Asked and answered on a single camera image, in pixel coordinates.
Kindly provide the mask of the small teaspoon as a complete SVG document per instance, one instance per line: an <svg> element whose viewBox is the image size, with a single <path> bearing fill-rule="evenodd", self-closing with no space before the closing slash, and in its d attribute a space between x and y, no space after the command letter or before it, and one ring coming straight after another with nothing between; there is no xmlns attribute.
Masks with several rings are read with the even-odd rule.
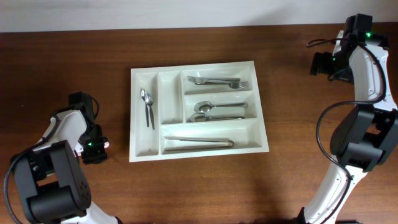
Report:
<svg viewBox="0 0 398 224"><path fill-rule="evenodd" d="M155 129L155 122L154 122L154 112L152 110L152 105L153 105L154 101L152 98L152 95L146 91L146 104L149 107L149 116L150 116L150 121L151 121L151 126L152 129Z"/></svg>
<svg viewBox="0 0 398 224"><path fill-rule="evenodd" d="M146 90L141 88L140 95L145 104L144 107L145 107L145 114L146 114L146 125L147 125L147 127L149 127L149 110L148 110L147 103L146 103Z"/></svg>

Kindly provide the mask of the steel fork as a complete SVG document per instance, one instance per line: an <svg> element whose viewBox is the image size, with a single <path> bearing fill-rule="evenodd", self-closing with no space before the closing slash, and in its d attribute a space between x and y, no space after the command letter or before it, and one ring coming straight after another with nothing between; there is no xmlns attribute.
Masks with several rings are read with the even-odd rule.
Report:
<svg viewBox="0 0 398 224"><path fill-rule="evenodd" d="M241 81L239 78L205 78L205 77L193 77L193 76L188 76L187 79L188 81L198 85L204 85L206 82L231 83L231 82Z"/></svg>
<svg viewBox="0 0 398 224"><path fill-rule="evenodd" d="M226 85L232 89L241 89L249 86L248 82L227 82L227 81L219 81L219 82L205 82L205 85Z"/></svg>

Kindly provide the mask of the steel tablespoon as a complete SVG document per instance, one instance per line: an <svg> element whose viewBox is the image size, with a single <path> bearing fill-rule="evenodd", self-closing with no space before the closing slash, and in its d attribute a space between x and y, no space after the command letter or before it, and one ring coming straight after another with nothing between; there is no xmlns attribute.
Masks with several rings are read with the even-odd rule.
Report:
<svg viewBox="0 0 398 224"><path fill-rule="evenodd" d="M220 121L229 119L245 119L245 116L209 116L205 113L194 113L188 118L189 123Z"/></svg>
<svg viewBox="0 0 398 224"><path fill-rule="evenodd" d="M229 103L229 104L213 104L209 101L202 101L197 103L194 106L194 111L197 113L206 113L209 112L213 108L226 108L226 107L243 107L247 108L248 104L246 102L241 102L241 103Z"/></svg>

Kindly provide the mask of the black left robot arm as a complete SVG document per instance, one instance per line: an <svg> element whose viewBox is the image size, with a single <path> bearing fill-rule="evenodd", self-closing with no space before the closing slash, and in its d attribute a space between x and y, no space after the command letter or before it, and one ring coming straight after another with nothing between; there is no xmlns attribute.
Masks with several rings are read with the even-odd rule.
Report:
<svg viewBox="0 0 398 224"><path fill-rule="evenodd" d="M108 138L96 123L99 103L77 92L69 105L54 111L40 140L16 154L4 177L4 198L13 177L29 223L114 223L91 199L81 164L99 164L108 158Z"/></svg>

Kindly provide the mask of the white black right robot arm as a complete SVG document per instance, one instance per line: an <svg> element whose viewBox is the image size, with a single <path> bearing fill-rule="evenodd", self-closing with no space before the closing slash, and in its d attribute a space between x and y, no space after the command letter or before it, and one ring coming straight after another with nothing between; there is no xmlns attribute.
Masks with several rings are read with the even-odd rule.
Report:
<svg viewBox="0 0 398 224"><path fill-rule="evenodd" d="M329 106L318 118L317 131L327 112L353 105L334 130L330 151L320 148L331 164L315 197L301 208L295 223L336 223L358 182L385 163L397 145L397 105L387 74L389 41L385 35L373 33L372 24L369 15L348 17L344 30L330 41L334 50L313 57L310 73L352 83L355 99Z"/></svg>

